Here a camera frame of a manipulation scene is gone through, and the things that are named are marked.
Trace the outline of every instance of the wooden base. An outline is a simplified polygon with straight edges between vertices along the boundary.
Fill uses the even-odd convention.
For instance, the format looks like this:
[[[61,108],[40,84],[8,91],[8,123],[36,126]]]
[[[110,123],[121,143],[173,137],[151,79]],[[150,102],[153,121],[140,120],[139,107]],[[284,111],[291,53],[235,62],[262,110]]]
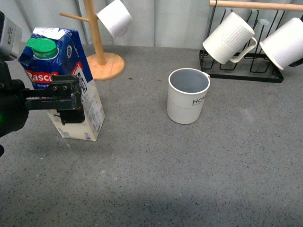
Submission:
[[[105,65],[97,63],[97,55],[93,54],[87,58],[89,68],[94,80],[108,80],[117,77],[124,69],[124,60],[117,54],[104,53]]]

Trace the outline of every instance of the speckled surface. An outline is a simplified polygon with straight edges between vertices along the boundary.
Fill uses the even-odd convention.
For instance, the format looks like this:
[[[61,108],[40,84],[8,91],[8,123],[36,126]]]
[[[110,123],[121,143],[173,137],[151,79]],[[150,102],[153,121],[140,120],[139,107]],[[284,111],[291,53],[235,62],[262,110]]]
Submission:
[[[199,69],[199,50],[105,51],[125,70],[97,82],[96,142],[62,139],[44,111],[0,139],[0,226],[303,225],[302,67],[282,84],[211,79],[199,119],[179,125],[166,113],[168,76]]]

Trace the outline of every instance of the wooden rod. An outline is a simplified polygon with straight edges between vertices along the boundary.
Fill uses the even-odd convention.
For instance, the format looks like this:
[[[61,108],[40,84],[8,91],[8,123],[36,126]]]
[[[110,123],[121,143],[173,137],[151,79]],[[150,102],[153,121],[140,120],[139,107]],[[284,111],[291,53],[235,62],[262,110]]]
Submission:
[[[99,65],[105,65],[106,61],[93,0],[84,0],[84,6],[89,19],[90,31],[93,37],[94,47],[97,55],[97,63]]]
[[[64,17],[69,17],[69,18],[73,18],[73,19],[77,19],[77,20],[82,20],[82,21],[85,21],[85,22],[89,21],[87,18],[79,17],[79,16],[76,16],[76,15],[73,15],[73,14],[69,14],[69,13],[60,12],[59,14],[61,16],[64,16]]]
[[[216,5],[216,1],[210,0],[209,6],[214,7],[215,5]],[[217,2],[217,7],[303,11],[303,5],[262,3],[262,2],[243,2],[243,1],[221,1],[221,0],[219,0]]]

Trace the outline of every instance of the white mug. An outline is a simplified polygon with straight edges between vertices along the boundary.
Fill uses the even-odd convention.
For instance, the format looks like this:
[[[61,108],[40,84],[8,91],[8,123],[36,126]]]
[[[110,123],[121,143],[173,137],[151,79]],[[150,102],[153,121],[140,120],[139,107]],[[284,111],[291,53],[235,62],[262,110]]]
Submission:
[[[183,68],[169,76],[167,114],[174,122],[190,124],[195,122],[210,86],[210,76],[196,69]]]
[[[127,8],[120,0],[114,0],[107,5],[97,13],[97,17],[114,38],[124,34],[133,20]]]
[[[226,64],[228,60],[237,63],[257,45],[254,34],[254,30],[238,14],[232,12],[203,42],[203,47],[221,64]],[[250,39],[254,44],[246,47],[238,57],[232,58]]]
[[[260,42],[267,57],[280,69],[303,58],[303,22],[292,18]]]

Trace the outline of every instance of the milk carton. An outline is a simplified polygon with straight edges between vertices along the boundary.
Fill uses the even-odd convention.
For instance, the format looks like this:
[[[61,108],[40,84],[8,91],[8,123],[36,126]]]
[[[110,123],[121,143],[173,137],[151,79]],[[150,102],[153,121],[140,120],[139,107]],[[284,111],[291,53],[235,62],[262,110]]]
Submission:
[[[48,87],[52,75],[73,74],[79,78],[85,121],[62,125],[56,110],[47,112],[63,138],[96,141],[105,115],[78,31],[35,28],[18,61],[34,89]]]

